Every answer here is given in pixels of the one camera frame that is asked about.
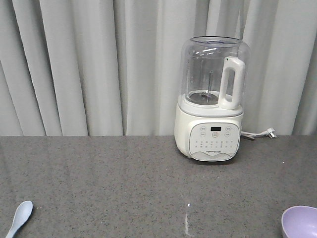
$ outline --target purple bowl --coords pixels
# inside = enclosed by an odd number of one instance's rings
[[[317,208],[295,206],[282,215],[284,238],[317,238]]]

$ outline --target power cord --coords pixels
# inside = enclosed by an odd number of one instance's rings
[[[244,137],[251,139],[251,140],[254,140],[255,138],[258,138],[258,137],[264,137],[264,136],[268,136],[271,139],[277,138],[277,135],[275,134],[275,130],[273,127],[269,128],[265,131],[262,131],[261,133],[250,133],[250,132],[242,131],[241,136],[244,136]]]

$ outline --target blender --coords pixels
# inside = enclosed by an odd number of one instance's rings
[[[229,37],[194,37],[182,53],[182,83],[174,136],[178,149],[200,161],[225,161],[237,152],[249,47]]]

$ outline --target light blue spoon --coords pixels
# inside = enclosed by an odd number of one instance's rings
[[[29,219],[33,210],[31,201],[22,202],[15,211],[12,226],[5,238],[13,238],[17,230]]]

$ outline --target blender jar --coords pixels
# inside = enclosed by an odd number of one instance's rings
[[[180,109],[205,117],[216,116],[206,109],[239,110],[249,55],[249,47],[235,38],[203,36],[187,41]]]

